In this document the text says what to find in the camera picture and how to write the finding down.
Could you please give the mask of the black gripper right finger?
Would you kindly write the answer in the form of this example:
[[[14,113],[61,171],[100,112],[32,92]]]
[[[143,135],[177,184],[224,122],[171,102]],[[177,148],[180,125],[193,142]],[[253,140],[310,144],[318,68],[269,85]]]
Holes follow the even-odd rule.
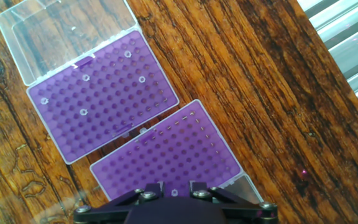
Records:
[[[220,187],[189,182],[189,217],[192,223],[278,222],[278,206],[271,202],[252,203]]]

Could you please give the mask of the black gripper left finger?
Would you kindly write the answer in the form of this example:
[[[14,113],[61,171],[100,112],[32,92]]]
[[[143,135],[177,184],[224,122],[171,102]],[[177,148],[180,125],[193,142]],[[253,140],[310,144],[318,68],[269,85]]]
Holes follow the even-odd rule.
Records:
[[[164,182],[147,184],[144,188],[131,190],[107,204],[94,208],[90,205],[78,207],[73,214],[74,223],[124,223],[128,214],[146,202],[163,198]]]

